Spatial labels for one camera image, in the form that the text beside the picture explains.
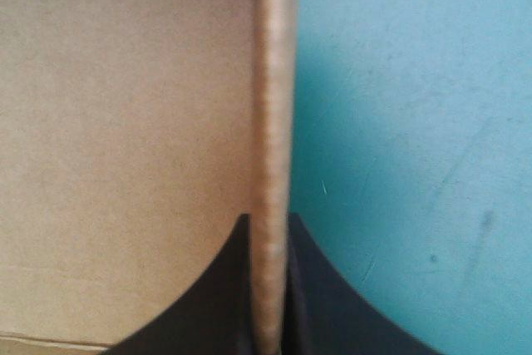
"cardboard box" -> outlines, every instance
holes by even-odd
[[[0,0],[0,353],[112,345],[214,257],[249,206],[251,15]]]

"scuff mark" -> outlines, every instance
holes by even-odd
[[[439,185],[434,189],[429,200],[429,205],[426,208],[426,217],[432,214],[432,211],[434,211],[436,204],[440,199],[441,194],[443,193],[443,190],[447,187],[449,182],[451,182],[451,179],[460,169],[470,152],[475,148],[475,146],[478,145],[479,141],[484,138],[484,135],[487,132],[488,127],[491,123],[491,120],[492,117],[488,117],[485,119],[479,130],[469,139],[469,141],[464,147],[464,150],[460,153],[458,158],[456,158],[455,162],[453,163],[451,168],[449,168]]]
[[[364,193],[366,193],[367,182],[369,181],[369,175],[371,174],[373,170],[373,166],[375,165],[376,161],[377,161],[377,158],[373,157],[371,164],[367,167],[366,175],[364,176],[364,183],[362,183],[362,188],[360,189],[360,194],[358,195],[359,199],[361,199]]]
[[[373,254],[372,259],[369,262],[369,265],[366,268],[366,272],[364,272],[364,276],[362,276],[362,281],[360,282],[360,287],[366,283],[367,278],[369,277],[370,273],[373,271],[373,268],[375,268],[375,264],[377,263],[377,254]]]
[[[461,295],[461,293],[467,288],[471,279],[475,276],[476,269],[480,262],[480,256],[484,251],[485,242],[493,229],[494,223],[495,212],[493,210],[486,211],[482,216],[482,221],[478,228],[478,235],[475,244],[473,245],[473,251],[465,267],[459,295]]]

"black curved piece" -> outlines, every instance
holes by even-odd
[[[105,355],[251,355],[248,217],[198,280],[160,316]]]
[[[249,218],[175,303],[105,355],[253,355]],[[296,214],[289,218],[283,355],[436,355],[337,273]]]
[[[437,355],[354,291],[296,214],[289,226],[284,346],[290,352],[283,355]]]

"light blue wall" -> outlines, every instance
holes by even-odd
[[[300,0],[292,209],[453,355],[532,353],[532,0]]]

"brown cardboard panel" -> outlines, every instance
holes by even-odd
[[[0,0],[0,333],[114,343],[249,205],[250,0]]]
[[[0,338],[2,355],[94,355],[100,349],[76,345],[56,345],[43,342],[17,341]]]

